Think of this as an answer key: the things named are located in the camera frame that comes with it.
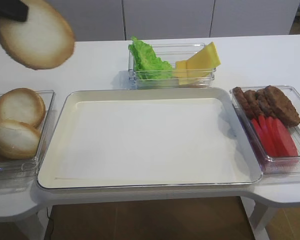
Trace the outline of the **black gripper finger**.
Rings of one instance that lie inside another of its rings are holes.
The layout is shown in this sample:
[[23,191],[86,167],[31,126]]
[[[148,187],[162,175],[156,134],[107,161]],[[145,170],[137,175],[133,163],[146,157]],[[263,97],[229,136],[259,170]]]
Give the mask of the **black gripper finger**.
[[25,22],[29,7],[21,0],[0,0],[0,18]]

